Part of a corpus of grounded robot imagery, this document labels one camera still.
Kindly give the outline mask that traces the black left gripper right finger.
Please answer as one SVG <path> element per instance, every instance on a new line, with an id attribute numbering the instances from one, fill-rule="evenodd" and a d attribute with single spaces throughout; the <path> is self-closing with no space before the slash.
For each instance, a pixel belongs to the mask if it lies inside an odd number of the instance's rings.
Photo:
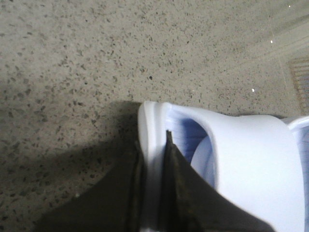
<path id="1" fill-rule="evenodd" d="M 272 232 L 266 222 L 235 206 L 190 166 L 166 132 L 158 213 L 161 232 Z"/>

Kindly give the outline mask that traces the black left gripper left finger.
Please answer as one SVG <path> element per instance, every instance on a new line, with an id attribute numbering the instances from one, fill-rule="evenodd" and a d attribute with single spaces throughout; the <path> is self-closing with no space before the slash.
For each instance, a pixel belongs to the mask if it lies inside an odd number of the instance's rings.
<path id="1" fill-rule="evenodd" d="M 126 150 L 93 187 L 44 214 L 36 232 L 138 232 L 144 195 L 140 143 Z"/>

